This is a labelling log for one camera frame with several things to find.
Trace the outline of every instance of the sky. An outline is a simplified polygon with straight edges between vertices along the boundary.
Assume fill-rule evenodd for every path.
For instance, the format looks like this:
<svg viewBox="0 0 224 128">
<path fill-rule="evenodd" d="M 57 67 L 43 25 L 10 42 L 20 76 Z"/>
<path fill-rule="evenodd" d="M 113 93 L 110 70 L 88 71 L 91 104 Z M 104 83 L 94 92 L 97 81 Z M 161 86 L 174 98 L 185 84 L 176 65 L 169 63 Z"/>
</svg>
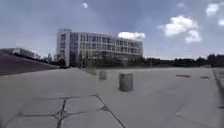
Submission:
<svg viewBox="0 0 224 128">
<path fill-rule="evenodd" d="M 0 0 L 0 48 L 55 54 L 58 29 L 143 41 L 145 57 L 224 54 L 222 0 Z"/>
</svg>

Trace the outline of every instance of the building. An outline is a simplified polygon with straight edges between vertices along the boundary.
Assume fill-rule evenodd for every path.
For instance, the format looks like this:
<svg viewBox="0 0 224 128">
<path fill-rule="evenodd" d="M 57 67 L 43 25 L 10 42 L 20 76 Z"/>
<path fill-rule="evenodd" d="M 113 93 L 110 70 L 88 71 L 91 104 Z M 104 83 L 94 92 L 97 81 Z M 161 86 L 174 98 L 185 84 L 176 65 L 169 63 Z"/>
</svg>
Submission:
<svg viewBox="0 0 224 128">
<path fill-rule="evenodd" d="M 17 55 L 20 55 L 23 57 L 35 58 L 34 52 L 24 49 L 24 48 L 15 48 L 12 52 L 13 52 L 13 54 L 17 54 Z"/>
<path fill-rule="evenodd" d="M 57 58 L 64 59 L 67 66 L 78 62 L 79 58 L 94 60 L 106 56 L 116 57 L 122 61 L 142 57 L 142 42 L 123 39 L 117 36 L 72 32 L 60 29 L 57 34 Z"/>
<path fill-rule="evenodd" d="M 24 48 L 3 48 L 0 53 L 17 54 L 23 57 L 35 58 L 35 53 Z"/>
</svg>

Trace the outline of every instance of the white cloud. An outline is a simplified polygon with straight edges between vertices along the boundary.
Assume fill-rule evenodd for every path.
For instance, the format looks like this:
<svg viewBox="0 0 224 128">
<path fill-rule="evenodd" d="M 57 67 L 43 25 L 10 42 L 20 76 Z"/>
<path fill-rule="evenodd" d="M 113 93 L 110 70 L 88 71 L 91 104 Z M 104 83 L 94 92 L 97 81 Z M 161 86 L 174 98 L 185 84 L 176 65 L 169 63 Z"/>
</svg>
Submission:
<svg viewBox="0 0 224 128">
<path fill-rule="evenodd" d="M 145 33 L 139 33 L 139 32 L 120 32 L 118 33 L 118 37 L 125 38 L 125 39 L 133 39 L 133 40 L 143 40 L 146 35 Z"/>
<path fill-rule="evenodd" d="M 210 3 L 206 8 L 207 16 L 213 16 L 219 11 L 219 4 L 217 3 Z"/>
<path fill-rule="evenodd" d="M 185 8 L 185 4 L 182 3 L 182 2 L 181 2 L 181 3 L 178 3 L 178 4 L 177 4 L 177 7 L 178 7 L 178 8 Z"/>
<path fill-rule="evenodd" d="M 83 8 L 88 8 L 88 7 L 89 7 L 87 3 L 82 3 L 81 6 L 82 6 Z"/>
<path fill-rule="evenodd" d="M 186 43 L 196 43 L 201 42 L 202 38 L 198 31 L 196 30 L 190 30 L 188 31 L 188 36 L 185 38 Z"/>
<path fill-rule="evenodd" d="M 218 21 L 218 25 L 224 27 L 224 19 L 219 20 Z"/>
<path fill-rule="evenodd" d="M 159 26 L 159 28 L 164 31 L 166 36 L 174 36 L 186 32 L 189 29 L 198 28 L 198 24 L 196 21 L 192 20 L 191 18 L 185 18 L 182 15 L 171 17 L 170 21 L 171 23 Z"/>
</svg>

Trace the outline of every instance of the concrete plaza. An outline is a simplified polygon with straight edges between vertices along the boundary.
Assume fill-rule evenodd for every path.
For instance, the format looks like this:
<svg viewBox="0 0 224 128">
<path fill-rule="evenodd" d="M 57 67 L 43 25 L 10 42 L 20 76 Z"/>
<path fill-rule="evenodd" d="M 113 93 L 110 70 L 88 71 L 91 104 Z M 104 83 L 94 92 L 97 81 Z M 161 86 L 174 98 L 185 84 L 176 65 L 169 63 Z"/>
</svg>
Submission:
<svg viewBox="0 0 224 128">
<path fill-rule="evenodd" d="M 76 68 L 0 76 L 2 126 L 224 127 L 224 106 L 212 69 L 158 68 L 106 72 L 107 80 L 101 81 L 97 75 Z M 125 93 L 118 90 L 119 73 L 133 73 L 133 91 Z"/>
</svg>

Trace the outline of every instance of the bollard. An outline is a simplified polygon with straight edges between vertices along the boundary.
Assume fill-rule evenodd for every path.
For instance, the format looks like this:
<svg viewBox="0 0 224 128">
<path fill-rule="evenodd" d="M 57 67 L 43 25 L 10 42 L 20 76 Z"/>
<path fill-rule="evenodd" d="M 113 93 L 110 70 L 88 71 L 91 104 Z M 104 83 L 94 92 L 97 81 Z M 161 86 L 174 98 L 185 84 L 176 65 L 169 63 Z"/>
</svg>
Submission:
<svg viewBox="0 0 224 128">
<path fill-rule="evenodd" d="M 133 75 L 132 74 L 119 75 L 119 90 L 122 92 L 128 92 L 133 90 Z"/>
<path fill-rule="evenodd" d="M 106 71 L 100 71 L 99 72 L 99 80 L 106 80 L 106 79 L 107 79 Z"/>
</svg>

